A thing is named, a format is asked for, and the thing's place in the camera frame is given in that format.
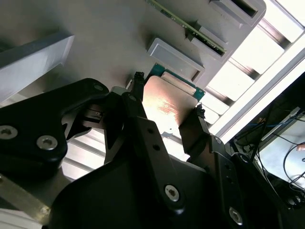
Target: metal bar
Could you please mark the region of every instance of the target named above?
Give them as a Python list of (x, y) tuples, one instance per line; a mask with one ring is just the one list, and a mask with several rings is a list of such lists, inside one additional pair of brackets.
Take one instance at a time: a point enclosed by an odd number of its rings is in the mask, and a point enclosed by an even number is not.
[(69, 143), (71, 143), (71, 144), (73, 144), (75, 146), (78, 146), (79, 148), (82, 148), (84, 150), (87, 150), (87, 151), (89, 151), (91, 153), (94, 153), (94, 154), (96, 154), (98, 156), (106, 157), (106, 153), (105, 152), (103, 152), (103, 151), (101, 151), (101, 150), (99, 150), (97, 148), (94, 148), (94, 147), (92, 147), (92, 146), (90, 146), (90, 145), (88, 145), (86, 143), (83, 143), (83, 142), (81, 142), (81, 141), (79, 141), (77, 139), (72, 139)]
[(50, 208), (29, 192), (0, 174), (0, 197), (42, 225), (49, 221)]
[(0, 103), (59, 64), (64, 64), (74, 36), (58, 32), (0, 53)]
[(81, 168), (83, 170), (86, 170), (88, 172), (92, 172), (94, 170), (94, 168), (86, 166), (86, 165), (84, 165), (84, 164), (82, 164), (80, 162), (74, 161), (74, 160), (72, 160), (70, 158), (67, 158), (67, 157), (64, 158), (64, 161), (69, 163), (70, 165), (76, 166), (76, 167)]

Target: circuit board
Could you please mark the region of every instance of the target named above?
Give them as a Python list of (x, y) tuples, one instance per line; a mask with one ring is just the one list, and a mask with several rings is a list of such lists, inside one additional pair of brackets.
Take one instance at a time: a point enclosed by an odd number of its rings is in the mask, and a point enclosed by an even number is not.
[(149, 3), (151, 6), (153, 6), (155, 9), (160, 11), (163, 15), (170, 18), (174, 22), (176, 22), (181, 27), (185, 28), (188, 33), (191, 33), (195, 38), (197, 38), (200, 42), (204, 43), (206, 46), (208, 46), (210, 49), (215, 51), (220, 56), (223, 56), (226, 52), (224, 48), (222, 48), (219, 44), (213, 42), (210, 38), (203, 35), (201, 32), (196, 30), (194, 27), (174, 15), (172, 12), (170, 12), (168, 9), (166, 9), (164, 6), (162, 6), (160, 3), (156, 2), (155, 0), (146, 0), (147, 3)]

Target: copper plate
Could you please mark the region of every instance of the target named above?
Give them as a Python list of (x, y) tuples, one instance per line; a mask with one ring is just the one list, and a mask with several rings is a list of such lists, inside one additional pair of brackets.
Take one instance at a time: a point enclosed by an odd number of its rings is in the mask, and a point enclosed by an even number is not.
[(151, 76), (144, 86), (143, 106), (147, 118), (157, 124), (161, 134), (177, 130), (197, 104), (191, 95), (159, 76)]

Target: bolt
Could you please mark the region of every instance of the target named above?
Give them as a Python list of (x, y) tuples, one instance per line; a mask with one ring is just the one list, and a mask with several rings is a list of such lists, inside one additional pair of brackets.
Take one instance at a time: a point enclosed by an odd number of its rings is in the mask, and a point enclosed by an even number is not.
[(40, 149), (53, 150), (56, 148), (58, 143), (55, 137), (50, 135), (44, 135), (37, 139), (36, 144)]
[(137, 101), (137, 99), (133, 96), (133, 95), (129, 95), (129, 98), (131, 99), (131, 100), (134, 100), (134, 101)]
[(165, 187), (165, 194), (167, 195), (167, 197), (173, 201), (173, 202), (177, 202), (179, 200), (179, 192), (178, 190), (172, 186), (172, 185), (167, 185)]
[(215, 140), (218, 142), (218, 144), (221, 144), (221, 140), (218, 137), (215, 136)]
[(243, 224), (243, 219), (241, 215), (233, 207), (229, 208), (229, 214), (231, 218), (234, 220), (234, 222), (237, 223), (239, 226)]
[(97, 89), (97, 90), (99, 90), (99, 91), (104, 90), (102, 86), (97, 85), (97, 84), (94, 86), (94, 88)]
[(10, 125), (1, 125), (0, 126), (0, 139), (2, 140), (8, 140), (16, 137), (18, 134), (18, 131), (16, 128), (10, 126)]

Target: metal plate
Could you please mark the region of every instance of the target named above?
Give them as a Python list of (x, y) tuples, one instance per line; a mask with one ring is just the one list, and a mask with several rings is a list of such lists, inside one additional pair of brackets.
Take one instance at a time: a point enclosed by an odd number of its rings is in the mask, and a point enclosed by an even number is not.
[(74, 36), (58, 32), (0, 53), (0, 103), (64, 64)]
[(157, 124), (161, 134), (178, 129), (197, 103), (191, 95), (159, 76), (151, 76), (144, 86), (143, 106), (147, 118)]
[[(235, 50), (252, 30), (247, 24), (236, 27), (215, 11), (209, 0), (158, 2), (187, 23), (202, 22), (203, 27), (229, 42), (228, 50)], [(108, 88), (124, 87), (135, 71), (149, 73), (155, 64), (147, 54), (153, 36), (206, 66), (204, 77), (196, 83), (200, 88), (204, 89), (222, 66), (186, 40), (184, 28), (145, 0), (5, 0), (0, 2), (0, 28), (1, 39), (14, 46), (37, 40), (58, 28), (68, 30), (75, 34), (75, 40), (62, 70), (65, 72), (60, 72), (62, 78), (91, 77)]]

